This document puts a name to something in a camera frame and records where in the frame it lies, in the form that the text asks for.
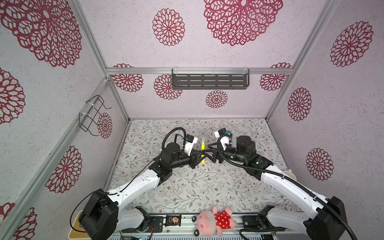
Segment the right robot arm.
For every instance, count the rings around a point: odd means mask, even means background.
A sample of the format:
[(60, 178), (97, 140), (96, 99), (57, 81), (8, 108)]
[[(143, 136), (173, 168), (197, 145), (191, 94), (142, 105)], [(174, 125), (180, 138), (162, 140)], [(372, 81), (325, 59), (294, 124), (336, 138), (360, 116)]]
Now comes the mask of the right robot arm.
[(312, 240), (338, 240), (344, 233), (357, 239), (349, 226), (344, 203), (337, 197), (327, 198), (289, 177), (269, 159), (259, 155), (256, 143), (249, 136), (236, 139), (236, 146), (230, 144), (231, 136), (224, 134), (202, 153), (212, 153), (213, 162), (229, 163), (245, 170), (250, 176), (270, 185), (288, 197), (299, 208), (299, 212), (284, 211), (267, 206), (258, 214), (261, 230), (288, 229), (307, 235)]

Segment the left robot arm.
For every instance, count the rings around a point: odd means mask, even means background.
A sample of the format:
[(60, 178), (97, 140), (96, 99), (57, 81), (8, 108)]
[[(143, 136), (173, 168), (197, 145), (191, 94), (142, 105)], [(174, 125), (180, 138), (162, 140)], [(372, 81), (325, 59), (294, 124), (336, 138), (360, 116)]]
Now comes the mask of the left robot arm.
[(126, 229), (147, 230), (150, 215), (142, 207), (127, 211), (126, 206), (168, 180), (173, 169), (183, 166), (194, 169), (205, 157), (204, 150), (188, 153), (180, 150), (176, 143), (168, 144), (161, 156), (156, 157), (145, 172), (129, 183), (107, 192), (98, 189), (89, 194), (89, 200), (78, 218), (81, 227), (92, 240), (107, 240), (114, 232)]

